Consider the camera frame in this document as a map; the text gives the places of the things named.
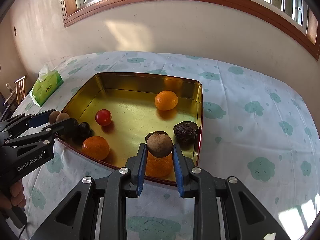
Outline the person left hand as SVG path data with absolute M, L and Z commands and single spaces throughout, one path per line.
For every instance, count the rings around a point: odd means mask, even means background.
M 0 199 L 1 209 L 10 210 L 13 206 L 25 207 L 26 199 L 22 181 L 19 180 L 10 187 L 9 195 L 5 195 L 1 192 Z

